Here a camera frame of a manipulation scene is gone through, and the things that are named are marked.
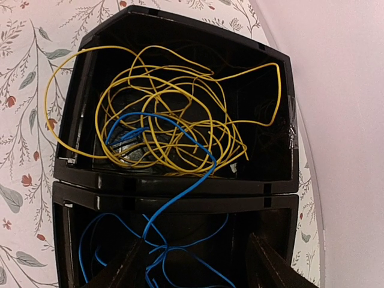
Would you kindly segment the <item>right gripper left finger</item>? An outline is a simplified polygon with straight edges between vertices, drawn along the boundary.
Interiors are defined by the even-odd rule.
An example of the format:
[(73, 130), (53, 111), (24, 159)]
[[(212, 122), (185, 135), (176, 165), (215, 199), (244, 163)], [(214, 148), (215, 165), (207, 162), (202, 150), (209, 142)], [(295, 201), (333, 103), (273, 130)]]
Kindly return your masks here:
[(142, 239), (134, 239), (107, 257), (97, 247), (92, 259), (102, 266), (83, 287), (146, 287), (145, 266), (149, 246)]

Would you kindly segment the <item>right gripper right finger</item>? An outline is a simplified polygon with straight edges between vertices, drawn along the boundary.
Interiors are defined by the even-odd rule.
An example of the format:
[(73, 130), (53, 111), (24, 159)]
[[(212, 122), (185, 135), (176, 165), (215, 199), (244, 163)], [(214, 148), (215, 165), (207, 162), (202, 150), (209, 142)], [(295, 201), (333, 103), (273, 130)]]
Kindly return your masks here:
[(245, 253), (249, 287), (315, 288), (261, 237), (250, 234)]

